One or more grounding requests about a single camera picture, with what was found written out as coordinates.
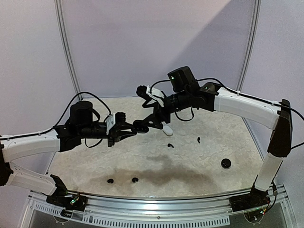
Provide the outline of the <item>black oval charging case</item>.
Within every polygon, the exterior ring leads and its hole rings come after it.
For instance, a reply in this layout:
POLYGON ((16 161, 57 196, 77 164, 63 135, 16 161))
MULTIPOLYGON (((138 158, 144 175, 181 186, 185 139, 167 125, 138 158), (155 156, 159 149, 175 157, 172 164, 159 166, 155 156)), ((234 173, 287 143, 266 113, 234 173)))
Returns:
POLYGON ((142 120, 135 120, 133 122, 133 127, 137 133, 148 133, 149 127, 146 126, 142 120))

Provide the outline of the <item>white earbud charging case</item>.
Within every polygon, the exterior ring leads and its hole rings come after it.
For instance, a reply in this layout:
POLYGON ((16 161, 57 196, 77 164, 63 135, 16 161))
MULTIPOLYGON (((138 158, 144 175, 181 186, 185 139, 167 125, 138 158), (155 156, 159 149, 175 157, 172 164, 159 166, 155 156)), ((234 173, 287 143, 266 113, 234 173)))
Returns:
POLYGON ((169 126, 167 126, 167 125, 165 125, 165 126, 163 127, 162 131, 163 131, 167 136, 173 136, 173 130, 172 130, 169 126))

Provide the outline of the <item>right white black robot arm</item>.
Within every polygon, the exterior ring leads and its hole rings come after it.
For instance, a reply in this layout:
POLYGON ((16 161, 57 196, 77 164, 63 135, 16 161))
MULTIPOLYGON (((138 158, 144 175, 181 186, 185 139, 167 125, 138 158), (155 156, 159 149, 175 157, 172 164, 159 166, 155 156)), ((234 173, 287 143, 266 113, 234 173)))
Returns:
POLYGON ((263 201, 284 158, 291 151, 292 118, 289 101, 268 101, 243 94, 212 78, 207 78, 206 84, 200 86, 188 66, 169 72, 168 81, 174 91, 170 96, 154 85, 137 88, 137 95, 145 99, 143 107, 153 108, 153 113, 142 120, 142 126, 162 129, 163 123, 170 123, 172 113, 196 108, 240 116, 272 130, 262 168, 250 193, 246 195, 247 205, 256 207, 263 201))

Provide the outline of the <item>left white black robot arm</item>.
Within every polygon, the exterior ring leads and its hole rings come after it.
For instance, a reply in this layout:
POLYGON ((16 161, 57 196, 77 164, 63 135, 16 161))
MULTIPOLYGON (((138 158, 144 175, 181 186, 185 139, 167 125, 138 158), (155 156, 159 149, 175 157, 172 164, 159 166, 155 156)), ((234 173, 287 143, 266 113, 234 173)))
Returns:
POLYGON ((109 114, 100 122, 99 113, 89 101, 80 101, 70 107, 70 117, 45 133, 30 136, 9 136, 0 142, 0 184, 23 187, 52 196, 60 206, 67 206, 71 197, 62 180, 55 175, 43 175, 24 169, 14 160, 46 152, 66 152, 81 145, 82 139, 106 139, 108 146, 137 134, 126 114, 109 114))

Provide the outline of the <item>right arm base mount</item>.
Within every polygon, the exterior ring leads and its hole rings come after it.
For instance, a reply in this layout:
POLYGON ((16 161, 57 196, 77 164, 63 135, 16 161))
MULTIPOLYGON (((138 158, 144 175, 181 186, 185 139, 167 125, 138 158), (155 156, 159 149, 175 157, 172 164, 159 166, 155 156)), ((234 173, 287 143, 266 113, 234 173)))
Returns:
POLYGON ((229 204, 233 212, 259 208, 269 202, 268 191, 258 190, 255 185, 252 186, 249 193, 229 198, 229 204))

